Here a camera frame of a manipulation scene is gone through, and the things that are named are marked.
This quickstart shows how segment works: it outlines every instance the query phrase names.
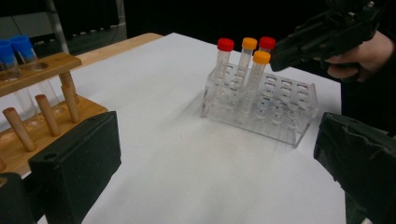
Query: person's hand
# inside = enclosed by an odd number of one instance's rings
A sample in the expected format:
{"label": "person's hand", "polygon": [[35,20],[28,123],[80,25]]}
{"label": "person's hand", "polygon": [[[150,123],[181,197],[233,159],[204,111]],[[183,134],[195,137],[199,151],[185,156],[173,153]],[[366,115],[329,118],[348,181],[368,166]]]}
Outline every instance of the person's hand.
{"label": "person's hand", "polygon": [[[395,51],[395,43],[387,36],[376,31],[372,39],[341,55],[325,60],[330,63],[327,73],[336,78],[353,77],[359,74],[363,82],[374,75],[388,61]],[[359,67],[341,67],[339,63],[358,63]]]}

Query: clear test tube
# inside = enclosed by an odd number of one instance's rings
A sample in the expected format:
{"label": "clear test tube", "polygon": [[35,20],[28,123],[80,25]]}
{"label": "clear test tube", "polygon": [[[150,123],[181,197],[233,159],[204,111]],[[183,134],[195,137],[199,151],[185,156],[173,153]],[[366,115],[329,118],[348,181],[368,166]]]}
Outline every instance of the clear test tube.
{"label": "clear test tube", "polygon": [[250,109],[256,97],[256,91],[259,88],[260,81],[262,79],[262,73],[264,72],[265,65],[269,63],[270,58],[271,55],[268,52],[261,50],[257,50],[254,52],[253,65],[247,80],[244,97],[242,98],[242,102],[239,107],[239,110],[241,112],[246,114],[250,112]]}
{"label": "clear test tube", "polygon": [[[32,43],[27,35],[16,35],[10,39],[12,47],[19,53],[27,70],[40,71],[45,69],[46,65],[40,63],[35,51],[33,50]],[[55,94],[50,81],[48,79],[37,83],[38,88],[41,90],[38,94],[45,94],[49,100],[49,105],[55,112],[63,112],[64,108],[59,105],[59,99]]]}
{"label": "clear test tube", "polygon": [[245,82],[245,76],[248,71],[253,51],[257,48],[257,40],[251,37],[245,37],[242,40],[241,57],[239,58],[238,70],[236,73],[233,87],[240,91]]}
{"label": "clear test tube", "polygon": [[[10,81],[22,77],[11,42],[8,40],[0,40],[0,63],[4,69],[0,81]],[[21,106],[21,118],[23,120],[29,119],[27,125],[36,126],[44,121],[38,117],[35,104],[27,89],[14,91],[14,95]]]}
{"label": "clear test tube", "polygon": [[260,38],[259,42],[259,50],[265,51],[265,52],[271,52],[271,50],[274,49],[276,44],[276,40],[272,38],[271,36],[263,36]]}
{"label": "clear test tube", "polygon": [[218,58],[214,70],[213,80],[215,82],[213,100],[218,100],[222,95],[225,75],[227,73],[230,54],[233,50],[233,40],[230,38],[220,38],[218,41]]}

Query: blue test tube cap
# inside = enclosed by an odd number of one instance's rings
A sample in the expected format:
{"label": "blue test tube cap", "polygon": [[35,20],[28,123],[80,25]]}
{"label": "blue test tube cap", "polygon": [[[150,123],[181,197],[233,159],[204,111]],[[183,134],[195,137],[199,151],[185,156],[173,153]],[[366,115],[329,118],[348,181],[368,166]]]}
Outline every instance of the blue test tube cap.
{"label": "blue test tube cap", "polygon": [[15,62],[14,50],[8,40],[0,40],[0,62],[5,64]]}
{"label": "blue test tube cap", "polygon": [[27,35],[16,35],[10,39],[12,48],[21,54],[23,58],[34,56],[33,46]]}

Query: red cap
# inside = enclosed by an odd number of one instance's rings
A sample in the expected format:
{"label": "red cap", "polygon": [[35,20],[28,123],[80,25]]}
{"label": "red cap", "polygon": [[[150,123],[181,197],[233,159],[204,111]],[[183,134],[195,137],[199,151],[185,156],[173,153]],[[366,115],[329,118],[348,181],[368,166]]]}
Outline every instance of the red cap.
{"label": "red cap", "polygon": [[218,49],[222,51],[233,50],[233,40],[230,38],[220,38],[218,41]]}
{"label": "red cap", "polygon": [[260,39],[259,47],[262,49],[273,49],[275,47],[276,41],[269,36],[263,36]]}

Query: white tabletop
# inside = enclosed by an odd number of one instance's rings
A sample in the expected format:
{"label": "white tabletop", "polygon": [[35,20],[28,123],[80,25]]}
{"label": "white tabletop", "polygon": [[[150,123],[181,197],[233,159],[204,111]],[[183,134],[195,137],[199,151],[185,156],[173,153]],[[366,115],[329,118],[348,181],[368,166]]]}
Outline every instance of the white tabletop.
{"label": "white tabletop", "polygon": [[217,51],[170,34],[72,71],[79,95],[117,111],[122,154],[83,223],[346,223],[343,190],[313,158],[323,112],[341,111],[339,83],[293,68],[274,73],[318,92],[317,118],[292,148],[200,117]]}

